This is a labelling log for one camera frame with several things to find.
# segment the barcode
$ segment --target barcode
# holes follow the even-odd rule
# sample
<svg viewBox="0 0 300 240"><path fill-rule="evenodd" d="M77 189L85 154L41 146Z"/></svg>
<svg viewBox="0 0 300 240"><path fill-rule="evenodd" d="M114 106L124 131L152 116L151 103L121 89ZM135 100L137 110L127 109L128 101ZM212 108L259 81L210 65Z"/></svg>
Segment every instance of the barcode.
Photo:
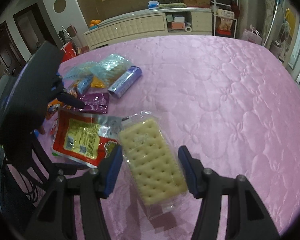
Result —
<svg viewBox="0 0 300 240"><path fill-rule="evenodd" d="M72 149L72 147L73 147L73 141L74 140L71 137L68 136L68 138L67 138L67 145L66 145L67 149Z"/></svg>
<svg viewBox="0 0 300 240"><path fill-rule="evenodd" d="M87 148L85 146L80 145L80 152L81 153L86 153L87 152Z"/></svg>

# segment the circular cutout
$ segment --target circular cutout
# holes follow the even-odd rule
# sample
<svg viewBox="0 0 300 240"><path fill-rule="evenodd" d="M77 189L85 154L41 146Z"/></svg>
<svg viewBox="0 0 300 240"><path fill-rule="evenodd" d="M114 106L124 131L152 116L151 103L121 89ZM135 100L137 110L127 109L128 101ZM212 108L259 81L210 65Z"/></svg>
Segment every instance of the circular cutout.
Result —
<svg viewBox="0 0 300 240"><path fill-rule="evenodd" d="M69 33L70 37L73 38L75 36L77 36L77 29L73 26L69 26L67 28L67 32Z"/></svg>
<svg viewBox="0 0 300 240"><path fill-rule="evenodd" d="M56 0L53 8L56 13L62 13L66 8L66 0Z"/></svg>

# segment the quilted bedspread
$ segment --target quilted bedspread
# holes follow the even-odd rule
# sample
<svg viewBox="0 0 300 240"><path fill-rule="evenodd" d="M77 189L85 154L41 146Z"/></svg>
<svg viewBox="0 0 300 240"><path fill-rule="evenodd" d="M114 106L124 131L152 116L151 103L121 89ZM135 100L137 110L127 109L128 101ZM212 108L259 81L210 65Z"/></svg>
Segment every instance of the quilted bedspread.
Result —
<svg viewBox="0 0 300 240"><path fill-rule="evenodd" d="M222 176L247 176L284 232L300 210L300 90L279 61L246 41L183 35L96 49L64 62L60 72L111 53L141 67L143 76L120 100L111 99L108 114L149 110L161 117L176 150L186 145ZM44 126L48 130L51 121ZM65 161L51 155L48 135L39 140L53 161ZM189 196L174 211L148 220L137 199L124 163L114 192L101 201L113 240L191 238L200 200ZM226 208L224 199L218 239L225 236ZM84 239L79 218L77 230Z"/></svg>

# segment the blue gripper pad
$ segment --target blue gripper pad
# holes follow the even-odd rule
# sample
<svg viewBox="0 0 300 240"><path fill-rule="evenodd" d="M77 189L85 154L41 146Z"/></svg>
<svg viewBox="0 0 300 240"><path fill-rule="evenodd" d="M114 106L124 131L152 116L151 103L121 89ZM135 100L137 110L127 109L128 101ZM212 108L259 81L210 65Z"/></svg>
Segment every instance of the blue gripper pad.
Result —
<svg viewBox="0 0 300 240"><path fill-rule="evenodd" d="M195 198L202 198L207 189L207 183L203 180L204 167L200 160L192 158L186 146L178 150L178 158L182 164L189 192Z"/></svg>
<svg viewBox="0 0 300 240"><path fill-rule="evenodd" d="M102 174L104 198L107 198L114 190L115 183L122 164L122 148L117 145L112 150L109 157L103 159L99 165L99 171Z"/></svg>

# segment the screw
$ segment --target screw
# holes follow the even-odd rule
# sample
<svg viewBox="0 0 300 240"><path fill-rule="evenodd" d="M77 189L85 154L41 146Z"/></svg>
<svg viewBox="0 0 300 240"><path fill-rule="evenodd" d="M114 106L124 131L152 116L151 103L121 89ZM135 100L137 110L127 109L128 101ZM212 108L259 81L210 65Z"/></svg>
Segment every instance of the screw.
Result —
<svg viewBox="0 0 300 240"><path fill-rule="evenodd" d="M56 181L57 181L57 182L63 182L64 179L65 179L64 176L58 176L58 177L56 178Z"/></svg>
<svg viewBox="0 0 300 240"><path fill-rule="evenodd" d="M96 175L96 174L98 174L98 172L99 172L98 168L91 168L91 169L89 170L89 173L90 173L91 175Z"/></svg>
<svg viewBox="0 0 300 240"><path fill-rule="evenodd" d="M212 174L212 169L210 169L210 168L205 168L205 169L203 170L203 172L204 172L204 174L210 175L210 174Z"/></svg>
<svg viewBox="0 0 300 240"><path fill-rule="evenodd" d="M244 175L239 175L238 176L239 181L244 182L246 180L246 176Z"/></svg>

